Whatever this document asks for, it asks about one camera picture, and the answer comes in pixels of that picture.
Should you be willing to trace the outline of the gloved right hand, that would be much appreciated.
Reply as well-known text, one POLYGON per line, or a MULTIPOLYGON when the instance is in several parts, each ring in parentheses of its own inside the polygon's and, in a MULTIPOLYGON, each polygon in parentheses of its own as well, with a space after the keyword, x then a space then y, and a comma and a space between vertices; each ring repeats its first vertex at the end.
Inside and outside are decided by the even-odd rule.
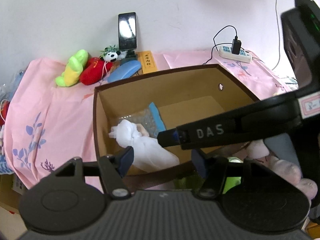
POLYGON ((250 159, 262 162, 274 173, 302 191, 309 200, 315 198, 318 192, 317 184, 311 179, 302 178, 301 169, 296 164, 272 155, 263 140, 251 142, 246 152, 250 159))

